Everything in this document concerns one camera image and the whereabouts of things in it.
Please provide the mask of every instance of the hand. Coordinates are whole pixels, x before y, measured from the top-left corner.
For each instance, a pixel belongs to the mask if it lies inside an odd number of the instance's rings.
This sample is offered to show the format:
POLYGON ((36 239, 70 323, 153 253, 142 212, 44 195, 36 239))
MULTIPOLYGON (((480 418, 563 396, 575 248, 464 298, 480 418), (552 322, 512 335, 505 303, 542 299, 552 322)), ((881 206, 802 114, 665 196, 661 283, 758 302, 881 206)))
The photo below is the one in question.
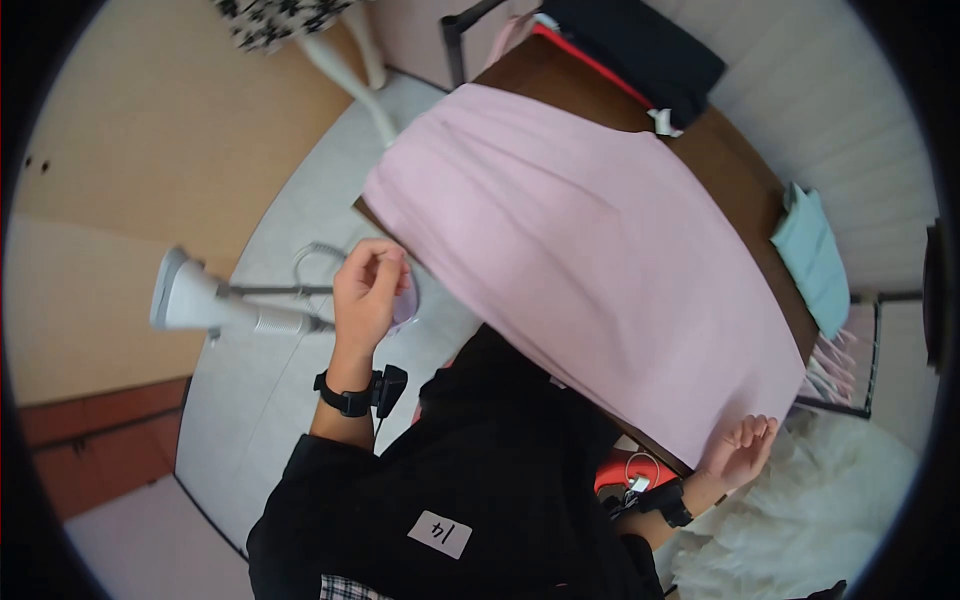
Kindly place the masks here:
POLYGON ((361 240, 333 278, 336 350, 370 358, 393 322, 394 297, 410 287, 406 252, 396 242, 361 240))
POLYGON ((750 483, 770 458, 777 428, 776 419, 748 415, 704 456, 701 470, 716 478, 726 491, 750 483))

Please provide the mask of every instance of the wooden table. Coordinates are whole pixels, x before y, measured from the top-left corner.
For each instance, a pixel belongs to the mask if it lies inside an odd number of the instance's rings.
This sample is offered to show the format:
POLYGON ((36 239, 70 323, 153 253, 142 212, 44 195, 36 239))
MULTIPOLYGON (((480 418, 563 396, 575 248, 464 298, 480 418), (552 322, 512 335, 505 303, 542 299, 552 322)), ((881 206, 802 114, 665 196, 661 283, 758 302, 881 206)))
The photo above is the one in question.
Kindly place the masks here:
MULTIPOLYGON (((562 108, 624 132, 653 130, 643 106, 579 60, 540 36, 531 36, 475 83, 498 87, 562 108)), ((818 327, 770 236, 783 215, 783 185, 740 132, 710 107, 681 137, 661 138, 686 164, 727 216, 766 277, 806 363, 818 327)), ((380 229, 363 198, 353 205, 380 229)), ((692 472, 642 431, 617 420, 623 430, 681 476, 692 472)))

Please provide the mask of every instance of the wall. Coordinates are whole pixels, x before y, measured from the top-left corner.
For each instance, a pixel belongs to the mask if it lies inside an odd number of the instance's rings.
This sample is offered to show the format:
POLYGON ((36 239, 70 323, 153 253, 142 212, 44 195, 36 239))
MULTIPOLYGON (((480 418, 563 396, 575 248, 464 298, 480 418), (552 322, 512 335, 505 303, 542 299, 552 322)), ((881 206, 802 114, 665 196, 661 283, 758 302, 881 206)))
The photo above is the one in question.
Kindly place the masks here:
MULTIPOLYGON (((929 159, 900 84, 843 0, 648 0, 728 64, 710 94, 783 180, 820 190, 851 286, 920 288, 937 215, 929 159)), ((437 21, 473 0, 391 0, 373 15, 387 60, 449 85, 437 21)), ((479 72, 510 0, 465 35, 479 72)))
POLYGON ((174 471, 188 388, 183 377, 17 411, 60 520, 174 471))
POLYGON ((880 314, 871 421, 922 454, 940 384, 926 365, 923 307, 918 301, 884 302, 880 314))
POLYGON ((114 600, 253 598, 247 563, 173 475, 70 519, 65 528, 114 600))
MULTIPOLYGON (((347 31, 325 35, 360 70, 347 31)), ((5 249, 19 405, 193 371, 203 334, 147 323, 183 244, 228 276, 265 209, 350 98, 294 46, 233 48, 208 2, 108 0, 42 108, 5 249)))

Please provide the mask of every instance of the wrist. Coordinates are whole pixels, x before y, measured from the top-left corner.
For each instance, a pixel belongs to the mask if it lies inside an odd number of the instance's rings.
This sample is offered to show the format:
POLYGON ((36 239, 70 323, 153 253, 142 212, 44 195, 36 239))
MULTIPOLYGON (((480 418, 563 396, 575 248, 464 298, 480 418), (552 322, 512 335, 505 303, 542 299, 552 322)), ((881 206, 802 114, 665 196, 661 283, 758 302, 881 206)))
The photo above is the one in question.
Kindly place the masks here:
POLYGON ((344 348, 337 344, 333 348, 330 366, 326 370, 326 387, 336 394, 363 392, 370 385, 372 374, 372 352, 344 348))
POLYGON ((723 477, 711 473, 705 469, 698 470, 687 477, 684 483, 687 484, 687 482, 696 482, 697 487, 703 490, 705 496, 715 496, 715 499, 710 502, 711 504, 722 498, 727 492, 735 487, 732 487, 728 482, 724 481, 723 477))

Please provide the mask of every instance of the black bag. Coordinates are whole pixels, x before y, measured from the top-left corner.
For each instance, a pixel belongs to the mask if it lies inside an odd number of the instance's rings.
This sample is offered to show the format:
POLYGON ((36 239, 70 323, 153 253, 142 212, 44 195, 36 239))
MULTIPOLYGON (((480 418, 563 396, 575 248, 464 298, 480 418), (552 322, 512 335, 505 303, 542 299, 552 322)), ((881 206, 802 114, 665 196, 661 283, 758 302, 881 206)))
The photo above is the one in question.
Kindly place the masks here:
POLYGON ((638 0, 544 0, 542 12, 592 59, 684 129, 707 109, 727 65, 707 46, 638 0))

